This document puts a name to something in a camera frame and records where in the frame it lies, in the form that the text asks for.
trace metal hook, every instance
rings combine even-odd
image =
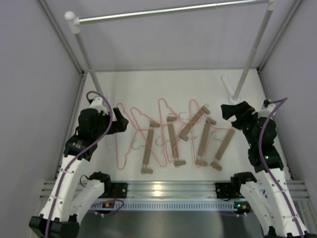
[[[214,137],[211,137],[213,140],[220,140],[218,138],[214,138]],[[221,142],[223,142],[223,140],[220,140]]]
[[[182,119],[182,120],[189,120],[189,118],[181,118],[180,115],[181,115],[182,113],[186,113],[186,112],[180,112],[180,113],[178,114],[178,117],[179,117],[180,119]]]
[[[178,114],[178,117],[179,117],[180,119],[182,119],[182,120],[190,120],[190,118],[181,118],[180,115],[181,115],[182,113],[186,113],[186,112],[180,112],[180,113]]]
[[[160,138],[160,136],[158,137],[158,138],[156,138],[156,140],[155,140],[155,144],[157,145],[157,146],[163,146],[163,145],[159,145],[158,144],[158,139]]]
[[[202,137],[201,136],[195,136],[193,139],[191,138],[191,140],[195,140],[197,138],[201,139]]]
[[[145,147],[145,145],[140,145],[138,148],[134,148],[133,145],[134,145],[134,142],[136,142],[136,141],[137,141],[137,140],[134,139],[133,142],[132,142],[131,148],[132,148],[133,150],[138,150],[138,149],[140,149],[141,147]]]

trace metal frame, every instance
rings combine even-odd
[[[285,31],[286,26],[297,10],[299,4],[302,0],[297,0],[293,5],[291,11],[289,12],[285,22],[280,27],[279,32],[277,33],[271,47],[266,53],[264,59],[260,67],[265,65],[266,60],[274,49],[276,43],[279,38]],[[75,35],[75,38],[78,42],[80,50],[84,56],[84,60],[88,66],[88,72],[91,74],[92,80],[97,91],[102,92],[101,86],[98,81],[98,77],[96,75],[96,71],[93,68],[93,64],[88,56],[88,51],[84,45],[83,39],[80,34],[80,25],[97,23],[97,22],[106,22],[106,21],[115,21],[115,20],[123,20],[135,17],[146,17],[153,15],[161,15],[161,14],[171,14],[177,12],[185,12],[185,11],[197,11],[197,10],[206,10],[218,7],[229,7],[229,6],[240,6],[240,5],[249,5],[249,4],[260,4],[260,3],[268,3],[267,11],[264,15],[263,21],[259,28],[258,34],[254,41],[253,47],[250,51],[248,60],[245,64],[243,73],[240,77],[238,86],[232,95],[232,100],[238,99],[241,88],[244,84],[244,81],[247,77],[248,71],[251,67],[254,56],[257,52],[258,46],[264,34],[264,31],[267,27],[269,19],[271,17],[272,11],[275,7],[275,0],[240,0],[240,1],[231,1],[231,2],[220,2],[220,3],[211,3],[211,4],[203,4],[203,5],[195,5],[195,6],[185,6],[185,7],[176,7],[176,8],[168,8],[168,9],[159,9],[159,10],[149,10],[142,12],[133,12],[133,13],[123,13],[116,15],[108,15],[108,16],[97,16],[97,17],[88,17],[88,18],[78,18],[72,12],[68,12],[65,15],[65,18],[68,20],[70,29],[72,33]],[[306,190],[305,184],[302,181],[288,181],[288,187],[290,189],[292,198],[294,201],[298,202],[298,206],[300,207],[301,214],[303,216],[303,220],[307,224],[310,231],[316,230],[316,215],[313,212],[312,205],[310,202],[309,194]],[[41,199],[47,199],[47,194],[50,193],[52,189],[54,181],[47,181],[44,184],[44,188],[41,193]],[[220,202],[216,198],[215,186],[213,181],[193,181],[193,182],[169,182],[169,181],[154,181],[154,182],[144,182],[144,181],[130,181],[128,182],[128,199],[131,201],[141,201],[141,203],[145,203],[145,201],[149,202],[162,202],[162,199],[165,201],[182,203],[184,201],[203,201],[203,202],[211,202],[216,201]],[[77,187],[76,193],[79,193],[82,190],[81,186]]]
[[[103,208],[102,205],[91,207],[92,211],[109,211],[119,208]],[[125,201],[121,211],[237,211],[234,201]]]
[[[64,33],[60,29],[51,9],[49,8],[48,4],[46,3],[45,0],[36,0],[37,4],[39,7],[42,9],[43,13],[46,15],[46,17],[49,20],[49,23],[51,24],[53,30],[55,31],[57,37],[61,41],[66,53],[68,54],[70,60],[74,64],[77,72],[82,75],[83,74],[83,69],[80,66],[80,63],[78,62],[78,59],[75,56],[75,53],[73,52],[72,48],[70,47]]]
[[[128,183],[127,199],[135,201],[221,201],[217,198],[215,183],[230,181],[117,181]],[[48,199],[55,181],[44,183],[40,198]],[[309,201],[309,194],[303,181],[287,181],[294,201]],[[77,185],[75,196],[84,188]]]
[[[277,33],[274,36],[273,41],[270,43],[270,47],[268,48],[266,54],[264,55],[260,65],[258,67],[259,72],[261,72],[263,70],[266,62],[268,61],[268,59],[271,56],[273,50],[275,49],[277,43],[281,39],[282,35],[284,34],[285,30],[287,29],[289,23],[293,19],[293,16],[295,15],[297,10],[299,9],[302,2],[303,2],[303,0],[296,0],[294,2],[294,4],[292,5],[291,9],[289,10],[289,12],[287,13],[286,18],[284,19],[282,25],[277,30]]]
[[[76,116],[77,116],[80,101],[81,101],[81,98],[82,98],[82,95],[84,92],[86,79],[87,79],[87,72],[84,72],[84,74],[80,77],[77,93],[76,93],[76,96],[75,96],[75,99],[73,102],[73,106],[72,106],[72,111],[70,113],[69,120],[67,123],[68,126],[66,129],[66,133],[65,133],[65,137],[64,137],[64,141],[63,141],[63,146],[61,147],[61,151],[59,153],[59,161],[58,161],[58,166],[56,167],[56,170],[54,173],[54,178],[56,178],[59,167],[61,166],[62,159],[64,157],[64,145],[66,144],[66,142],[71,137],[71,135],[74,131],[74,127],[75,127],[75,123],[76,123]]]
[[[130,18],[137,18],[137,17],[147,17],[147,16],[154,16],[154,15],[163,15],[163,14],[171,14],[171,13],[178,13],[178,12],[186,12],[186,11],[198,11],[198,10],[207,10],[207,9],[214,9],[220,7],[230,7],[230,6],[242,6],[242,5],[251,5],[251,4],[260,4],[260,3],[267,3],[267,10],[262,20],[261,26],[259,28],[258,34],[255,38],[254,44],[250,51],[248,60],[245,64],[244,70],[240,77],[238,86],[235,90],[234,95],[231,95],[233,101],[237,101],[244,81],[248,75],[249,69],[251,67],[252,61],[254,56],[257,52],[258,46],[261,42],[263,33],[267,27],[269,19],[272,15],[272,12],[275,8],[275,0],[238,0],[238,1],[230,1],[230,2],[218,2],[218,3],[210,3],[210,4],[202,4],[202,5],[193,5],[193,6],[183,6],[183,7],[174,7],[174,8],[166,8],[166,9],[156,9],[156,10],[148,10],[148,11],[141,11],[141,12],[131,12],[131,13],[122,13],[122,14],[115,14],[115,15],[107,15],[107,16],[95,16],[95,17],[87,17],[87,18],[79,18],[73,12],[67,12],[65,14],[65,19],[68,21],[69,27],[71,32],[75,35],[79,48],[84,56],[84,60],[87,64],[88,71],[91,74],[92,80],[96,87],[96,90],[103,94],[102,88],[99,84],[98,77],[96,75],[96,71],[92,65],[92,62],[88,56],[88,51],[85,47],[84,41],[80,34],[80,26],[83,24],[90,24],[90,23],[99,23],[99,22],[106,22],[106,21],[115,21],[115,20],[123,20],[123,19],[130,19]]]

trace horizontal bar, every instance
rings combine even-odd
[[[237,211],[233,201],[125,201],[121,211]],[[102,205],[91,207],[91,211],[111,211],[118,209],[121,203],[113,208]]]
[[[151,201],[216,201],[215,182],[228,181],[130,181],[128,183],[128,200]],[[44,183],[41,198],[48,198],[54,186],[54,181]],[[302,181],[287,181],[290,194],[294,201],[309,200],[306,186]],[[83,189],[78,185],[75,196]]]
[[[137,17],[164,15],[164,14],[171,14],[171,13],[185,12],[185,11],[207,10],[207,9],[227,7],[227,6],[243,6],[243,5],[251,5],[251,4],[268,3],[268,2],[269,0],[240,0],[240,1],[218,2],[218,3],[210,3],[210,4],[202,4],[202,5],[165,8],[165,9],[139,11],[139,12],[131,12],[131,13],[121,13],[121,14],[108,15],[108,16],[79,18],[79,23],[90,24],[90,23],[97,23],[97,22],[103,22],[103,21],[124,20],[124,19],[137,18]]]
[[[311,201],[298,201],[303,222],[311,234],[317,233],[316,213]]]

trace cable tie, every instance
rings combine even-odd
[[[289,219],[289,218],[299,218],[299,215],[296,214],[295,216],[283,216],[284,219]]]
[[[54,196],[54,195],[50,195],[50,197],[51,197],[51,198],[53,198],[53,199],[60,199],[60,200],[63,200],[63,198],[61,198],[61,197],[56,197],[56,196]]]
[[[288,188],[287,188],[287,189],[283,189],[283,190],[279,190],[279,191],[275,191],[274,193],[287,192],[287,191],[289,191],[289,189],[288,189]]]
[[[70,175],[74,174],[74,173],[66,171],[66,170],[60,170],[59,172],[64,173],[64,174],[70,174]]]

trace metal plate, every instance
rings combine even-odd
[[[103,208],[102,204],[92,207],[92,211],[111,211],[121,206],[117,202],[113,208]],[[125,201],[122,211],[236,211],[234,202],[220,201]]]
[[[135,201],[217,201],[215,183],[229,181],[127,181],[127,200]],[[48,199],[55,181],[47,181],[41,199]],[[294,201],[309,201],[302,181],[287,181]],[[77,186],[75,196],[83,189]]]
[[[217,198],[221,200],[227,200],[232,198],[243,198],[243,196],[234,191],[234,187],[230,182],[216,182]]]
[[[128,184],[126,182],[111,182],[111,192],[100,198],[127,198]]]

